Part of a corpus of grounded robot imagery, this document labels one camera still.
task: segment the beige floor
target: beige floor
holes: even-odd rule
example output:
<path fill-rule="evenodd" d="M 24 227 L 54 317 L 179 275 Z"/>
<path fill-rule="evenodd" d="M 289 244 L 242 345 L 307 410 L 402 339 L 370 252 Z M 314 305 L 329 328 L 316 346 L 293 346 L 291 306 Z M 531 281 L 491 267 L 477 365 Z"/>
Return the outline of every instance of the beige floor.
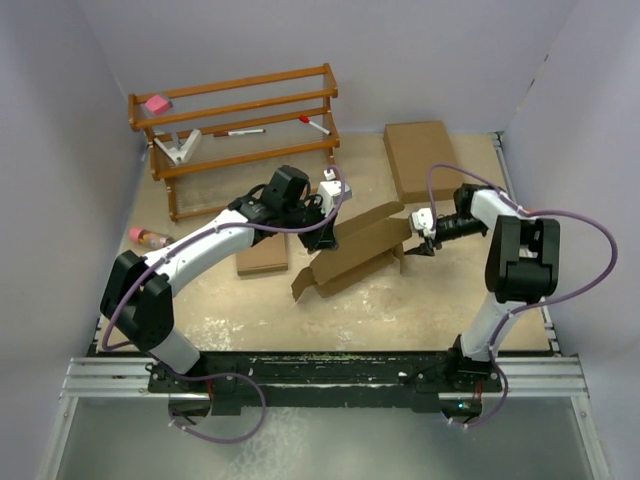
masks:
<path fill-rule="evenodd" d="M 488 135 L 452 135 L 452 140 L 461 165 L 504 183 Z M 342 135 L 336 159 L 354 192 L 338 221 L 396 199 L 381 135 Z M 223 169 L 218 175 L 224 184 L 220 191 L 241 195 L 268 181 L 283 163 L 307 171 L 312 179 L 319 178 L 324 167 L 317 159 L 292 157 Z M 418 207 L 410 205 L 404 215 Z M 442 213 L 453 210 L 450 201 L 438 207 Z M 130 225 L 180 238 L 211 218 L 173 224 L 163 183 L 145 172 Z M 405 247 L 417 243 L 412 239 Z M 202 350 L 441 350 L 470 324 L 486 294 L 483 271 L 489 237 L 450 242 L 435 258 L 407 257 L 402 275 L 391 265 L 331 298 L 320 298 L 309 289 L 298 303 L 291 297 L 290 284 L 310 257 L 297 238 L 289 236 L 288 246 L 288 272 L 241 279 L 234 258 L 227 258 L 194 280 L 174 300 L 181 331 Z M 129 240 L 123 249 L 145 251 Z M 112 338 L 123 337 L 114 331 Z M 540 313 L 522 318 L 503 347 L 548 349 Z"/>

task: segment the red cap marker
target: red cap marker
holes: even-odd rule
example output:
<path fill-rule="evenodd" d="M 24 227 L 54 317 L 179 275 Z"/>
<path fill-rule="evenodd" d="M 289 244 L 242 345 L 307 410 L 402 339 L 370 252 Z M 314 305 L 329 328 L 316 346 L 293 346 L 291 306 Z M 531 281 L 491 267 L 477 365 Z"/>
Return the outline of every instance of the red cap marker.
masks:
<path fill-rule="evenodd" d="M 311 125 L 312 127 L 317 128 L 318 130 L 320 130 L 322 133 L 324 133 L 325 135 L 331 135 L 331 132 L 329 130 L 327 130 L 324 127 L 321 127 L 320 125 L 318 125 L 316 122 L 312 122 L 311 120 L 309 120 L 309 117 L 307 117 L 306 115 L 300 115 L 300 121 L 302 123 L 306 123 Z"/>

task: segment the open cardboard box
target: open cardboard box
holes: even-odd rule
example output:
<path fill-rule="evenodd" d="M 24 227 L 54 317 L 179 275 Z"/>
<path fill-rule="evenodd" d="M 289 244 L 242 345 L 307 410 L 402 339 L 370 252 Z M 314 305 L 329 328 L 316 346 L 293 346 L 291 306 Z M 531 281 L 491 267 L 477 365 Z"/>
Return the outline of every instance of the open cardboard box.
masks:
<path fill-rule="evenodd" d="M 403 210 L 402 203 L 389 202 L 336 225 L 338 249 L 323 250 L 300 271 L 291 284 L 293 298 L 297 301 L 312 285 L 322 297 L 335 295 L 393 263 L 394 257 L 402 273 L 409 219 L 389 217 Z"/>

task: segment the white bracket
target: white bracket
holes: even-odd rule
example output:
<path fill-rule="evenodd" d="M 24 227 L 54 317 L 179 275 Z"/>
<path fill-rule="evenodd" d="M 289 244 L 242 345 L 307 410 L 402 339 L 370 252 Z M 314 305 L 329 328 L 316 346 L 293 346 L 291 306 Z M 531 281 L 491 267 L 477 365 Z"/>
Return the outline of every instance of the white bracket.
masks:
<path fill-rule="evenodd" d="M 411 231 L 422 238 L 435 238 L 436 227 L 433 224 L 433 214 L 430 208 L 421 208 L 409 216 Z"/>
<path fill-rule="evenodd" d="M 336 178 L 335 175 L 333 175 L 333 172 L 328 170 L 324 171 L 324 175 L 326 178 Z M 320 182 L 320 184 L 318 185 L 318 195 L 322 197 L 322 206 L 320 207 L 320 210 L 326 217 L 327 215 L 329 215 L 331 210 L 333 210 L 333 207 L 338 201 L 338 198 L 340 198 L 340 181 L 332 180 L 328 182 Z M 342 201 L 346 202 L 347 200 L 350 200 L 352 197 L 353 197 L 353 191 L 351 190 L 351 187 L 345 184 L 344 198 Z"/>
<path fill-rule="evenodd" d="M 167 148 L 167 146 L 163 142 L 158 140 L 158 137 L 154 138 L 153 140 L 155 141 L 156 145 L 158 145 L 167 155 L 167 157 L 169 157 L 169 160 L 171 160 L 171 162 L 176 167 L 178 167 L 187 163 L 193 155 L 193 152 L 195 152 L 196 148 L 198 148 L 198 145 L 202 140 L 202 132 L 200 132 L 200 130 L 198 129 L 193 130 L 191 132 L 191 135 L 189 135 L 189 138 L 187 138 L 187 141 L 184 142 L 184 145 L 176 145 L 174 140 L 174 146 L 171 148 Z"/>

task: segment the pink sponge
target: pink sponge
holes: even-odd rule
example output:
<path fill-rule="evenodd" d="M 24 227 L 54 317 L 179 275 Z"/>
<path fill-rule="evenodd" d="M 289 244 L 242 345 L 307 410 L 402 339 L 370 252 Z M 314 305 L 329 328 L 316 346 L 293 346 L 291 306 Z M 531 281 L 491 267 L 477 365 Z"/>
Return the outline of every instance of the pink sponge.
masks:
<path fill-rule="evenodd" d="M 169 111 L 173 105 L 171 104 L 171 100 L 164 95 L 154 95 L 145 102 L 144 106 L 154 115 L 160 115 Z"/>

